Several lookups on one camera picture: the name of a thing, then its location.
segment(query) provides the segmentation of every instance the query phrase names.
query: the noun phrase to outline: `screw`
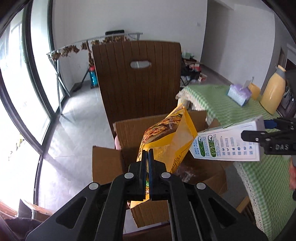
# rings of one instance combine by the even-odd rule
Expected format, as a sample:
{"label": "screw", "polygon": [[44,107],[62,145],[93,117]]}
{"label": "screw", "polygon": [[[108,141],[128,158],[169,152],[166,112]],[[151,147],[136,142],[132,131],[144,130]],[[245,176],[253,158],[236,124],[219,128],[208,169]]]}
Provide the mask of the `screw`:
{"label": "screw", "polygon": [[131,172],[127,172],[126,174],[124,174],[124,177],[125,177],[126,179],[131,179],[131,178],[133,178],[133,173],[131,173]]}
{"label": "screw", "polygon": [[204,183],[198,183],[198,184],[196,184],[196,187],[200,190],[204,190],[206,185]]}
{"label": "screw", "polygon": [[170,177],[170,173],[168,173],[168,172],[163,172],[163,173],[161,174],[161,176],[162,176],[163,178],[169,178],[169,177]]}
{"label": "screw", "polygon": [[90,190],[96,190],[99,187],[97,183],[91,183],[89,184],[89,189]]}

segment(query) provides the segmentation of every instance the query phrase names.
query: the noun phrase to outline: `pink object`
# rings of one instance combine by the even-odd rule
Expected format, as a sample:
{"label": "pink object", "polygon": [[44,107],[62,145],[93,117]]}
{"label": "pink object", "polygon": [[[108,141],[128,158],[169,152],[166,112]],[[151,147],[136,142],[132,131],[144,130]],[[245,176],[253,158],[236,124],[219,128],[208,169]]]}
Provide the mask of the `pink object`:
{"label": "pink object", "polygon": [[95,70],[96,69],[95,69],[94,65],[89,67],[89,71],[95,71]]}
{"label": "pink object", "polygon": [[115,137],[114,141],[115,141],[115,149],[116,150],[121,150],[121,146],[119,144],[119,141],[118,141],[118,137],[117,136]]}
{"label": "pink object", "polygon": [[200,66],[196,66],[196,67],[194,67],[195,69],[196,69],[196,71],[198,71],[198,72],[201,72],[202,71],[202,69],[201,69],[201,67]]}

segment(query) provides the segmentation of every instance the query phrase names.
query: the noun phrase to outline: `snack bag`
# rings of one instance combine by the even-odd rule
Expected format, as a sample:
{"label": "snack bag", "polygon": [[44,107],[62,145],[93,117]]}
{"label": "snack bag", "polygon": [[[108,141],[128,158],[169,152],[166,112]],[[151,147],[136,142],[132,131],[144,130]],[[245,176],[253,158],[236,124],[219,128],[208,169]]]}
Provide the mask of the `snack bag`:
{"label": "snack bag", "polygon": [[[137,161],[142,151],[153,148],[154,159],[165,163],[168,172],[173,173],[187,154],[197,131],[186,110],[180,104],[166,118],[148,128],[143,136]],[[146,182],[146,199],[149,199],[149,182]],[[130,208],[141,202],[131,201]]]}

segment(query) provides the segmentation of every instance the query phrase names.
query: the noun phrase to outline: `cabinet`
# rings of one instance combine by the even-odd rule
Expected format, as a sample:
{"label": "cabinet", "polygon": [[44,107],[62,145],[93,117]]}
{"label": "cabinet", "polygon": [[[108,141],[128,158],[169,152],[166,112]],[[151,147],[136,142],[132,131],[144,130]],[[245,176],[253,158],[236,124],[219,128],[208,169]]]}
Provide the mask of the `cabinet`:
{"label": "cabinet", "polygon": [[286,70],[286,90],[288,90],[289,83],[289,86],[294,86],[294,93],[290,91],[288,95],[283,97],[277,110],[283,117],[291,118],[296,114],[296,65],[293,64],[289,59],[287,60]]}

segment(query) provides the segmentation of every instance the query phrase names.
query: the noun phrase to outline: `lace trim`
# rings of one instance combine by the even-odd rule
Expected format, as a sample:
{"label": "lace trim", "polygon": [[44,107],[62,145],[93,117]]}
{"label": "lace trim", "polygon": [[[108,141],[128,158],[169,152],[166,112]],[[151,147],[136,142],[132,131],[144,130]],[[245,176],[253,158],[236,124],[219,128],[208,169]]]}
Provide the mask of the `lace trim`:
{"label": "lace trim", "polygon": [[[177,95],[176,99],[180,100],[180,102],[184,103],[184,101],[189,101],[191,103],[191,109],[192,110],[206,110],[205,108],[201,107],[201,105],[198,103],[198,98],[194,98],[186,89],[181,90]],[[212,123],[213,118],[210,118],[207,115],[206,122],[208,126]]]}
{"label": "lace trim", "polygon": [[245,186],[247,193],[249,195],[251,205],[252,205],[254,215],[255,215],[256,225],[262,232],[264,232],[264,226],[262,223],[262,215],[261,215],[261,211],[260,211],[260,208],[258,205],[258,200],[256,198],[256,193],[253,189],[253,186],[250,183],[250,180],[249,180],[244,168],[242,167],[241,163],[236,161],[236,162],[234,162],[234,166],[235,166],[237,173],[239,174],[241,180],[243,181],[244,186]]}

